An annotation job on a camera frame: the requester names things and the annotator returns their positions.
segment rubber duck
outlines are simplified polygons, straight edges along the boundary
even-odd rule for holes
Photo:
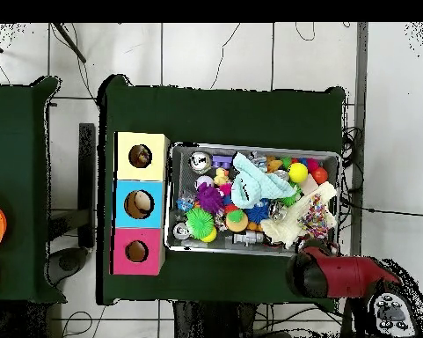
[[[221,167],[215,170],[215,184],[221,186],[229,182],[229,171]]]

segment pom pom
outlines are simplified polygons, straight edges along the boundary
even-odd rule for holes
[[[259,224],[261,220],[269,218],[269,200],[267,198],[261,199],[259,203],[251,209],[246,209],[245,214],[249,218],[249,222]]]
[[[308,158],[307,167],[308,167],[308,172],[312,173],[314,170],[319,168],[319,163],[314,158]]]
[[[202,208],[193,208],[186,213],[187,226],[196,239],[207,237],[215,227],[213,216]]]
[[[291,185],[291,187],[297,186],[297,192],[295,192],[295,194],[291,195],[290,197],[285,197],[281,199],[283,205],[288,207],[294,205],[297,202],[297,200],[300,198],[300,193],[302,192],[298,184],[295,184],[293,181],[290,181],[289,184]]]
[[[227,205],[231,205],[233,202],[231,201],[231,196],[229,196],[229,195],[225,195],[223,198],[222,198],[222,203],[223,203],[223,206],[227,206]]]
[[[223,195],[230,195],[231,194],[231,183],[222,184],[219,187],[219,189],[223,191]]]
[[[219,191],[214,187],[207,186],[205,183],[199,186],[196,198],[201,208],[211,214],[216,214],[223,207]]]
[[[244,212],[241,209],[231,211],[227,218],[233,223],[239,223],[244,217]]]
[[[288,167],[291,166],[291,157],[285,157],[281,160],[281,162],[283,162],[283,167],[285,168],[285,170],[288,170]]]
[[[233,203],[230,205],[225,206],[225,214],[229,214],[231,211],[234,211],[236,209],[239,209],[237,206],[235,206]]]

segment orange ball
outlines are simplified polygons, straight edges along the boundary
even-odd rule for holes
[[[325,183],[328,180],[328,173],[322,167],[318,167],[316,170],[314,170],[311,173],[311,175],[312,175],[313,179],[316,181],[316,183],[319,184],[319,185]]]

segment white ball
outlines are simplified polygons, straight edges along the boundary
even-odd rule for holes
[[[215,181],[210,176],[207,176],[207,175],[200,176],[200,178],[195,181],[195,189],[196,190],[199,189],[199,186],[202,183],[207,183],[208,187],[213,187],[215,184]]]

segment small ball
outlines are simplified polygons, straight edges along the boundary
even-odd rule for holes
[[[301,163],[293,163],[288,168],[289,179],[294,183],[301,183],[305,181],[308,176],[308,169]]]
[[[311,175],[318,185],[321,185],[328,180],[328,172],[323,167],[318,167],[311,173]]]

